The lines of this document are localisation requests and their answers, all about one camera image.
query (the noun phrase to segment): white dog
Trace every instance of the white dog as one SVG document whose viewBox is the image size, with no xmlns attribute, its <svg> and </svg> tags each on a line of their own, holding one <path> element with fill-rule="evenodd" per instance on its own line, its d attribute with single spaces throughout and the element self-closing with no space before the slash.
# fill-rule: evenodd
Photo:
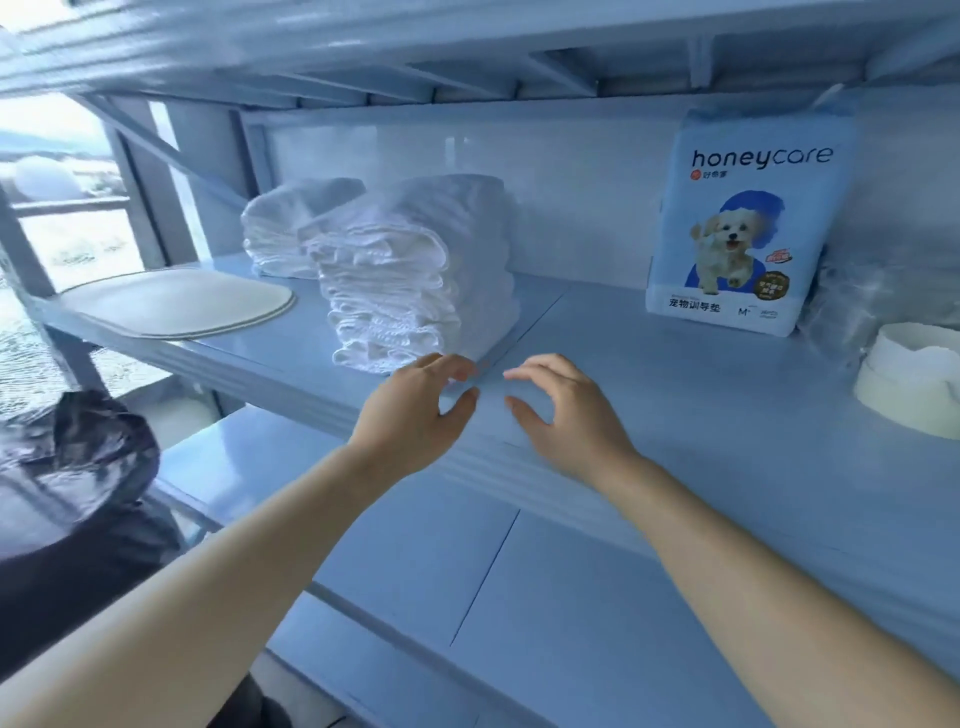
<svg viewBox="0 0 960 728">
<path fill-rule="evenodd" d="M 720 212 L 702 228 L 698 223 L 690 229 L 697 244 L 697 277 L 704 293 L 717 295 L 718 279 L 725 279 L 728 288 L 739 288 L 750 280 L 754 259 L 747 251 L 765 227 L 761 214 L 741 208 Z"/>
</svg>

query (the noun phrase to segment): forearm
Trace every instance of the forearm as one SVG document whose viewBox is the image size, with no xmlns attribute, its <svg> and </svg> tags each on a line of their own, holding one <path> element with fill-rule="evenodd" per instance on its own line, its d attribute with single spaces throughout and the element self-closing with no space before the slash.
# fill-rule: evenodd
<svg viewBox="0 0 960 728">
<path fill-rule="evenodd" d="M 814 579 L 640 457 L 595 483 L 643 532 L 779 725 L 960 725 L 960 689 Z"/>
<path fill-rule="evenodd" d="M 0 725 L 206 725 L 389 480 L 331 453 L 0 686 Z"/>
</svg>

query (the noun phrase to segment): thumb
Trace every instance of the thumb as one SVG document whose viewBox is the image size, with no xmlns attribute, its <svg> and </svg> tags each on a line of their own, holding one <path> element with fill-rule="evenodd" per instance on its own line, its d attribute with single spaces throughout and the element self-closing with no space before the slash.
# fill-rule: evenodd
<svg viewBox="0 0 960 728">
<path fill-rule="evenodd" d="M 516 421 L 523 427 L 523 431 L 527 433 L 527 437 L 530 438 L 530 441 L 535 446 L 544 429 L 550 425 L 541 420 L 540 415 L 534 412 L 534 408 L 523 400 L 518 400 L 516 397 L 508 397 L 507 406 L 510 407 L 510 411 L 514 413 Z"/>
<path fill-rule="evenodd" d="M 450 438 L 451 442 L 456 442 L 457 438 L 463 434 L 464 427 L 476 411 L 479 397 L 480 390 L 476 387 L 466 390 L 460 395 L 457 403 L 441 417 L 444 422 L 444 434 Z"/>
</svg>

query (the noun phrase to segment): blue package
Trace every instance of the blue package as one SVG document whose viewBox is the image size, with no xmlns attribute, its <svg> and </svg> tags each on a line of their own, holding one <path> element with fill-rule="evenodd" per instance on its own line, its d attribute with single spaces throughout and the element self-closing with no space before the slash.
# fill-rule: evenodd
<svg viewBox="0 0 960 728">
<path fill-rule="evenodd" d="M 848 113 L 691 112 L 670 159 L 647 310 L 787 336 L 849 184 Z"/>
</svg>

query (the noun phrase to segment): mountain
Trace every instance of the mountain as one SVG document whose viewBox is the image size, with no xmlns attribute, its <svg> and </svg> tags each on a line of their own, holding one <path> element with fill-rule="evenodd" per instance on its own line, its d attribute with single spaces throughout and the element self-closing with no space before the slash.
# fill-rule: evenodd
<svg viewBox="0 0 960 728">
<path fill-rule="evenodd" d="M 20 158 L 29 154 L 79 155 L 110 157 L 107 140 L 78 136 L 73 139 L 50 139 L 35 134 L 0 129 L 0 157 Z"/>
</svg>

